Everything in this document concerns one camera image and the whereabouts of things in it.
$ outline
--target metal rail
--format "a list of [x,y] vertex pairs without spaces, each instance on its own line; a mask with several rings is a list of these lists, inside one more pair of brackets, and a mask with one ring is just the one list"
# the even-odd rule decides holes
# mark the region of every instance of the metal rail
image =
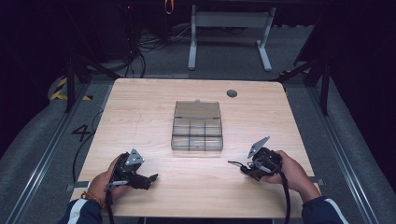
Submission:
[[56,129],[54,135],[52,136],[51,140],[49,141],[49,145],[47,146],[43,156],[41,157],[40,161],[37,164],[37,167],[32,172],[29,181],[23,190],[20,198],[17,200],[14,208],[12,209],[11,213],[8,216],[6,223],[20,223],[21,219],[23,218],[30,202],[33,200],[35,193],[38,190],[38,187],[41,184],[41,181],[44,178],[45,173],[50,167],[50,163],[54,158],[56,152],[58,151],[59,145],[61,140],[64,136],[64,131],[70,122],[70,119],[73,118],[73,114],[76,112],[81,99],[85,95],[89,85],[88,84],[81,84],[78,88],[77,92],[77,101],[75,102],[74,106],[70,109],[68,113],[64,113],[61,118],[61,121]]
[[340,165],[341,171],[343,172],[344,178],[346,179],[346,182],[349,186],[349,189],[355,199],[355,202],[357,206],[359,207],[359,210],[361,211],[361,215],[364,219],[365,223],[379,223],[378,219],[376,218],[375,212],[370,205],[366,194],[364,193],[364,190],[361,186],[361,182],[359,181],[358,177],[356,176],[352,165],[350,164],[347,154],[344,151],[343,146],[340,143],[340,140],[338,139],[338,136],[332,126],[332,123],[330,119],[326,116],[323,115],[320,104],[319,104],[319,98],[318,98],[318,93],[315,91],[314,88],[306,88],[308,91],[308,94],[310,96],[310,99],[314,103],[314,106],[320,116],[320,119],[322,121],[323,126],[325,127],[327,134],[329,135],[332,144],[333,144],[333,152],[335,155],[335,158],[338,161],[338,164]]

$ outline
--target finger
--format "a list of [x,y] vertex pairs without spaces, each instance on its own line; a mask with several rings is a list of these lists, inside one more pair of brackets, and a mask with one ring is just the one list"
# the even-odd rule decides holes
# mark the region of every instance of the finger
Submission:
[[107,176],[106,176],[106,172],[103,172],[99,175],[97,175],[91,182],[91,185],[95,185],[96,183],[101,183],[103,181],[106,182],[107,180]]
[[107,170],[106,172],[99,174],[97,177],[100,178],[101,182],[106,182],[107,184],[110,180],[111,174],[112,170]]
[[123,193],[125,193],[125,191],[127,190],[127,189],[129,189],[130,187],[129,186],[126,186],[126,185],[121,185],[121,186],[118,186],[118,187],[116,187],[116,188],[114,188],[113,190],[112,190],[112,193],[113,193],[113,197],[114,198],[118,198],[118,197],[120,197]]
[[116,157],[116,159],[113,160],[113,162],[110,163],[110,165],[108,166],[108,171],[109,172],[113,172],[114,166],[116,165],[117,161],[119,160],[119,157],[121,155],[119,155],[118,157]]
[[265,175],[262,177],[262,181],[270,184],[279,184],[281,179],[279,175]]
[[286,152],[284,152],[283,150],[276,151],[276,153],[279,154],[282,159],[288,157],[288,154],[286,154]]

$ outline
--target wrist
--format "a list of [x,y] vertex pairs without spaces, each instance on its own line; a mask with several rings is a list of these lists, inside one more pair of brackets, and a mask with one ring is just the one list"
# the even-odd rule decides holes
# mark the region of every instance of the wrist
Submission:
[[300,194],[303,203],[309,202],[321,196],[317,187],[311,182],[306,184],[303,188],[297,190],[297,192]]
[[101,206],[102,209],[105,208],[105,206],[106,206],[105,200],[102,200],[99,197],[96,197],[95,195],[93,195],[92,193],[89,193],[87,191],[84,191],[81,194],[81,198],[85,199],[85,200],[92,200],[92,201],[97,202]]

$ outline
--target sleeve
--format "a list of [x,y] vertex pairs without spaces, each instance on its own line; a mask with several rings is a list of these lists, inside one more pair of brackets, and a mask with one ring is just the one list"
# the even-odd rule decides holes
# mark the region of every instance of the sleeve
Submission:
[[304,224],[347,224],[338,205],[326,196],[320,196],[303,204]]
[[67,205],[58,224],[102,223],[102,208],[93,200],[77,199]]

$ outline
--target metal stand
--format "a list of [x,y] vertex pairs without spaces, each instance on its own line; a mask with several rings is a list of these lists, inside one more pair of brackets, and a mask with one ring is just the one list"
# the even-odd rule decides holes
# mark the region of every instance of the metal stand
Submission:
[[304,84],[306,87],[315,87],[318,83],[320,77],[322,77],[322,85],[321,85],[321,93],[320,93],[320,107],[325,116],[328,116],[327,113],[327,99],[329,95],[329,84],[330,84],[330,75],[331,75],[331,67],[329,65],[329,60],[316,59],[311,62],[304,63],[291,70],[290,72],[283,72],[285,75],[276,79],[271,79],[269,81],[277,81],[284,82],[291,77],[295,77],[306,69],[311,68],[308,72],[308,76],[304,80]]
[[196,11],[196,6],[192,6],[191,12],[191,46],[189,57],[189,69],[195,69],[195,59],[197,52],[197,27],[250,27],[263,28],[262,39],[258,40],[257,48],[262,58],[264,70],[272,71],[267,52],[265,51],[265,43],[270,33],[271,24],[275,16],[276,9],[272,7],[269,12],[206,12]]
[[76,101],[75,75],[81,83],[88,84],[92,79],[92,75],[88,70],[87,65],[92,66],[97,71],[106,74],[114,80],[120,77],[99,63],[95,63],[80,55],[73,54],[70,57],[69,62],[67,62],[67,108],[64,111],[65,113],[70,111]]

